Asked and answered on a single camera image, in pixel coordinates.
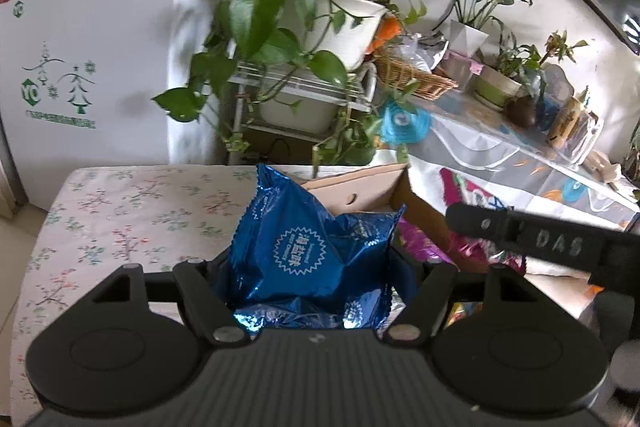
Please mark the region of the white refrigerator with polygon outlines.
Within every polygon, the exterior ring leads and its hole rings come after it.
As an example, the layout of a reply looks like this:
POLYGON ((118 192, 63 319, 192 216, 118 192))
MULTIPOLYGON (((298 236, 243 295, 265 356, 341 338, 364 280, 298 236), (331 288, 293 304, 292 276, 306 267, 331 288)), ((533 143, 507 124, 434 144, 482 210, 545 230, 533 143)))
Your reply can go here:
POLYGON ((211 164, 214 117, 180 124, 179 88, 215 0, 1 0, 1 122, 28 201, 51 207, 76 169, 211 164))

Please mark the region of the purple snack bag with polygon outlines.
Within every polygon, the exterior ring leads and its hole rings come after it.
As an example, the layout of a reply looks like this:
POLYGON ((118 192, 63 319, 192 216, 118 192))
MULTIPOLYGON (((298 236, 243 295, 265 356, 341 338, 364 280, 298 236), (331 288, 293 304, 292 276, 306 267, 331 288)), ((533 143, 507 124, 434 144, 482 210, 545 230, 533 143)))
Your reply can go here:
POLYGON ((397 225, 397 243, 418 261, 430 265, 447 263, 459 271, 484 273, 489 265, 507 265, 516 273, 526 273, 526 259, 502 251, 487 239, 470 239, 454 233, 446 249, 438 247, 419 227, 401 218, 397 225))

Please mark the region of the dark blue foil bag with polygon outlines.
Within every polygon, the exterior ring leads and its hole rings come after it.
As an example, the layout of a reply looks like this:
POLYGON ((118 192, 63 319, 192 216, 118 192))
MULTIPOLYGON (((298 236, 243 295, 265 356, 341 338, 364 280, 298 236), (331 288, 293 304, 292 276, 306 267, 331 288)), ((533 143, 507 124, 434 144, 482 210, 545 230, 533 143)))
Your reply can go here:
POLYGON ((401 217, 400 210, 334 216, 288 176, 260 165, 213 291, 252 333, 378 329, 392 309, 388 246, 401 217))

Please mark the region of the yellow snack pack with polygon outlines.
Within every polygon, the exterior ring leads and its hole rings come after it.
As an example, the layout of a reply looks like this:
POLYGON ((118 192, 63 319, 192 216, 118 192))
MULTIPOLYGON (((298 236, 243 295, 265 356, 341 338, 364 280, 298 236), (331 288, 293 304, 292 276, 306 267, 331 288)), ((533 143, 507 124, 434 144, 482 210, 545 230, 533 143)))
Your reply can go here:
POLYGON ((454 303, 448 314, 445 326, 456 323, 457 321, 472 317, 477 312, 483 309, 483 303, 454 303))

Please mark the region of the cardboard box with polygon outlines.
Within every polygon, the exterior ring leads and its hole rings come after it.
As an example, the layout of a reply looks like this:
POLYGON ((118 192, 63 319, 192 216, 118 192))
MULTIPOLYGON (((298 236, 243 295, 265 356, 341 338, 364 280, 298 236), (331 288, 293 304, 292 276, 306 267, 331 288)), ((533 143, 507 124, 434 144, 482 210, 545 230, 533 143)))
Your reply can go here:
MULTIPOLYGON (((454 234, 445 223, 449 206, 465 202, 488 209, 504 207, 484 188, 447 168, 440 169, 435 184, 428 187, 416 183, 417 174, 418 170, 408 165, 382 165, 306 181, 302 187, 334 216, 405 207, 404 218, 442 249, 449 246, 454 234)), ((534 258, 526 259, 524 275, 576 319, 602 291, 588 283, 589 275, 584 272, 534 258)))

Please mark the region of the side table grey cloth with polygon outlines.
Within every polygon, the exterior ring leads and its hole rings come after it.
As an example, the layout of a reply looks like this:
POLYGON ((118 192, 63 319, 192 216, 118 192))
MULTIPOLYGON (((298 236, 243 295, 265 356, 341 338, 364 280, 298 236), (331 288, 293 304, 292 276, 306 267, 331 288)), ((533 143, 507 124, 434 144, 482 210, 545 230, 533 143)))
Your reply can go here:
POLYGON ((424 140, 402 144, 420 187, 434 185, 447 168, 516 210, 622 231, 638 222, 636 202, 567 164, 536 130, 511 126, 475 98, 454 91, 434 102, 414 96, 409 104, 432 118, 424 140))

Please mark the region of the floral tablecloth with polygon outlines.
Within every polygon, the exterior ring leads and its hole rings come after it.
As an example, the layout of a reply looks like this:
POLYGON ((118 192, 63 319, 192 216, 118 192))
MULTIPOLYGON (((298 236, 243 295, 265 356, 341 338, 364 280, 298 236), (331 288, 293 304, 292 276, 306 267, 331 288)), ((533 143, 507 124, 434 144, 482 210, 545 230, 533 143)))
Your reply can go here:
POLYGON ((9 359, 13 425, 40 409, 25 358, 43 329, 121 265, 165 272, 181 261, 215 258, 255 192, 250 166, 74 171, 43 221, 17 301, 9 359))

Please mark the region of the white vase plant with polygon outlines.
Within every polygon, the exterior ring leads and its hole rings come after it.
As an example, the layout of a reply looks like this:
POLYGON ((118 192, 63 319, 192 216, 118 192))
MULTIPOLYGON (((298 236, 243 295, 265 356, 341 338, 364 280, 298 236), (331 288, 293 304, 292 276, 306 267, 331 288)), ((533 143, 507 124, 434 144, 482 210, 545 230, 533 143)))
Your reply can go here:
POLYGON ((454 20, 449 24, 450 51, 471 58, 488 39, 484 27, 495 19, 495 10, 516 2, 533 4, 533 0, 452 0, 454 20))

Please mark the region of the wicker basket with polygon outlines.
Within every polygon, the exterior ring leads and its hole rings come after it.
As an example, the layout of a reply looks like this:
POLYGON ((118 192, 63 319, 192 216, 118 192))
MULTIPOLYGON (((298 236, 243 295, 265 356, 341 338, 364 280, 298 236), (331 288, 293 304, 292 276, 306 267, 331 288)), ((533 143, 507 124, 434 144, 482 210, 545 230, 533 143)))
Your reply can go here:
POLYGON ((436 101, 442 95, 457 89, 458 84, 445 76, 423 72, 399 58, 376 52, 373 65, 378 81, 396 91, 410 88, 409 92, 426 101, 436 101))

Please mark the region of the green bowl planter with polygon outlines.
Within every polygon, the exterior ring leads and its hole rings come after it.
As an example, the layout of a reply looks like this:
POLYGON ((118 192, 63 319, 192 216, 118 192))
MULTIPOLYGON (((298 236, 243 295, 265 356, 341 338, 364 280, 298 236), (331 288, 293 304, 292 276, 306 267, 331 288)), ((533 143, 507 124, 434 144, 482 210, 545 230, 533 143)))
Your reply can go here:
POLYGON ((575 63, 575 51, 586 46, 586 40, 569 43, 566 31, 553 31, 539 49, 536 44, 518 42, 513 31, 503 30, 499 53, 494 64, 483 66, 475 81, 474 95, 499 112, 519 98, 529 96, 537 101, 547 88, 544 68, 553 60, 575 63))

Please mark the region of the white metal plant stand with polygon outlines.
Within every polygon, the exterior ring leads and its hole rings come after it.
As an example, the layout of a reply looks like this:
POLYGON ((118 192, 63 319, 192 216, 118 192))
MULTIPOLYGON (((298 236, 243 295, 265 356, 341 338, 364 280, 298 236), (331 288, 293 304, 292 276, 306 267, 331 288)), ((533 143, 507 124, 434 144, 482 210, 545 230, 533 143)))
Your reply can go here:
POLYGON ((318 79, 308 69, 296 70, 274 98, 255 109, 248 106, 250 96, 274 87, 287 73, 286 66, 273 67, 263 74, 257 67, 243 63, 231 78, 235 87, 233 130, 242 131, 250 146, 243 153, 229 154, 230 165, 262 160, 309 164, 312 147, 329 138, 341 109, 349 109, 355 116, 371 109, 376 85, 371 64, 349 74, 345 89, 318 79))

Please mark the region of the brown round pot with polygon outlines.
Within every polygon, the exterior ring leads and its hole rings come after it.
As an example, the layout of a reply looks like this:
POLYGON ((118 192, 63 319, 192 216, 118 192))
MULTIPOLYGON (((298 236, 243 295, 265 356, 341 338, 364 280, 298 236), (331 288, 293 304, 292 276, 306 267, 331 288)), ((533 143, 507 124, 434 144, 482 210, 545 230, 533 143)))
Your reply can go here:
POLYGON ((512 124, 523 129, 535 126, 536 103, 532 96, 526 95, 521 98, 512 98, 504 106, 504 115, 512 124))

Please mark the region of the turquoise round object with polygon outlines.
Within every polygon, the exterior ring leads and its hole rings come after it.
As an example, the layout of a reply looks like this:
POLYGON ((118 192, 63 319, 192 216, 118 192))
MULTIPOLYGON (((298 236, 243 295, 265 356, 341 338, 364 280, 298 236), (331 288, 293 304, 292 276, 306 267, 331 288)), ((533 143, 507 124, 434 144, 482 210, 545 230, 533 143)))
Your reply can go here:
POLYGON ((387 100, 383 106, 381 139, 389 146, 416 144, 426 138, 431 123, 431 114, 425 109, 405 110, 393 100, 387 100))

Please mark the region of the amber bottle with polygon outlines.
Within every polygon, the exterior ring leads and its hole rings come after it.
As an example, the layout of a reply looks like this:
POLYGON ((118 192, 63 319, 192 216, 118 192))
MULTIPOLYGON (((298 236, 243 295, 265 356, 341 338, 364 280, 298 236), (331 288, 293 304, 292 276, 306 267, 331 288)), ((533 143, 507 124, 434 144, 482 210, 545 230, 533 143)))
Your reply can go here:
POLYGON ((582 115, 582 109, 588 98, 588 91, 589 88, 585 87, 578 95, 569 98, 559 110, 558 115, 556 115, 547 134, 547 143, 553 150, 561 150, 570 136, 570 132, 573 131, 576 122, 582 115))

